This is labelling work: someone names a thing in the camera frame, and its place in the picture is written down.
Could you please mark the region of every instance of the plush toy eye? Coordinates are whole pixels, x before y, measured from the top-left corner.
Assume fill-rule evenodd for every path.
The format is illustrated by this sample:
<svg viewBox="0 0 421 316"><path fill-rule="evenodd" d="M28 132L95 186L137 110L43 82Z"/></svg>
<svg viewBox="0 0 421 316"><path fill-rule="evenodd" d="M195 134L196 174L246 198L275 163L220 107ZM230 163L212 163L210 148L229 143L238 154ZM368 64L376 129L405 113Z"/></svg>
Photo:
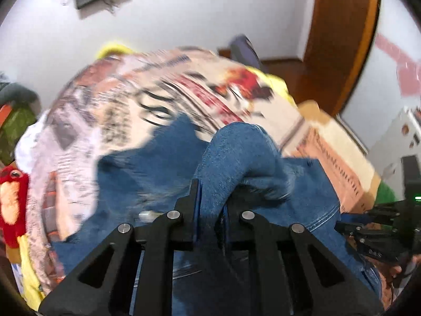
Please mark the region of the plush toy eye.
<svg viewBox="0 0 421 316"><path fill-rule="evenodd" d="M19 178L19 177L22 177L22 176L23 176L23 174L19 170L12 170L10 172L10 177L12 177L12 178Z"/></svg>

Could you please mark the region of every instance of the patterned blanket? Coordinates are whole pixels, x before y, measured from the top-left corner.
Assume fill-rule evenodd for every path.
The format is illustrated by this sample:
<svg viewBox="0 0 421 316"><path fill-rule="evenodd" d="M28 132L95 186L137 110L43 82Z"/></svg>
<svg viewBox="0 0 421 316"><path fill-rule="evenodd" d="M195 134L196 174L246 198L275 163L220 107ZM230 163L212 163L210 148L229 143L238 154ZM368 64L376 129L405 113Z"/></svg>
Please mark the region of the patterned blanket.
<svg viewBox="0 0 421 316"><path fill-rule="evenodd" d="M62 90L33 150L27 232L46 294L64 277L50 240L66 239L96 209L98 159L141 147L179 112L203 140L231 122L249 122L288 152L286 144L296 146L301 138L294 137L305 133L297 109L246 67L210 51L183 47L96 61Z"/></svg>

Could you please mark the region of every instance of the screw head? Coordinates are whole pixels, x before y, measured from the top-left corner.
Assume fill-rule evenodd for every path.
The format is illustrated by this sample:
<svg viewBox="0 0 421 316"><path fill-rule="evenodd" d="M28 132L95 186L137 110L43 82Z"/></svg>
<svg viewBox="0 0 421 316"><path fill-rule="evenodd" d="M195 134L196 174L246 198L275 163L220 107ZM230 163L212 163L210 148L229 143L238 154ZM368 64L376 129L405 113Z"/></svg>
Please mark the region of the screw head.
<svg viewBox="0 0 421 316"><path fill-rule="evenodd" d="M304 232L304 226L302 225L302 224L300 224L300 223L294 223L292 226L291 226L291 229L292 229L292 231L294 232L294 233L298 233L298 234L300 234L300 233L303 233Z"/></svg>
<svg viewBox="0 0 421 316"><path fill-rule="evenodd" d="M176 210L171 210L167 213L169 219L175 220L180 217L180 212Z"/></svg>
<svg viewBox="0 0 421 316"><path fill-rule="evenodd" d="M118 226L118 231L122 234L127 233L130 230L130 225L129 223L122 223L121 225Z"/></svg>
<svg viewBox="0 0 421 316"><path fill-rule="evenodd" d="M252 219L254 219L254 213L252 211L250 211L250 210L243 211L241 213L241 216L245 220L252 220Z"/></svg>

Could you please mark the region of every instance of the green object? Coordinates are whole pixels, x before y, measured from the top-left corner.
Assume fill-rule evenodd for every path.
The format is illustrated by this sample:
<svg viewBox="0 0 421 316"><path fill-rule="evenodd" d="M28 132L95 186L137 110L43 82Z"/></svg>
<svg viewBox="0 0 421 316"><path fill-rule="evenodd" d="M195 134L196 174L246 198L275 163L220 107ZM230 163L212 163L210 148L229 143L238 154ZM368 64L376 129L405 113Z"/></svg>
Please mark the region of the green object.
<svg viewBox="0 0 421 316"><path fill-rule="evenodd" d="M37 121L27 105L17 105L0 127L0 160L9 165L15 160L15 147L28 126Z"/></svg>
<svg viewBox="0 0 421 316"><path fill-rule="evenodd" d="M384 181L381 181L377 189L377 196L375 198L374 204L390 202L396 202L394 191Z"/></svg>

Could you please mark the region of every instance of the blue jeans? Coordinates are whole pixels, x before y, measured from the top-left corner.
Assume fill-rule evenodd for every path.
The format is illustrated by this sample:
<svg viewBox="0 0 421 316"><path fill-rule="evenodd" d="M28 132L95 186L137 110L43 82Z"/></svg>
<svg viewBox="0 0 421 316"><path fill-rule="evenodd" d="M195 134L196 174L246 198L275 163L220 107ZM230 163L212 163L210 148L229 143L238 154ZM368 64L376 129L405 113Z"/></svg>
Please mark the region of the blue jeans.
<svg viewBox="0 0 421 316"><path fill-rule="evenodd" d="M174 256L173 315L247 314L247 291L217 249L213 230L237 186L251 191L244 210L278 225L302 223L380 297L376 269L333 229L339 201L317 160L282 158L263 129L245 123L220 129L208 144L185 115L158 129L143 148L101 159L95 214L79 232L53 244L66 272L120 223L140 226L141 211L173 209L193 177L202 186L199 242L193 253Z"/></svg>

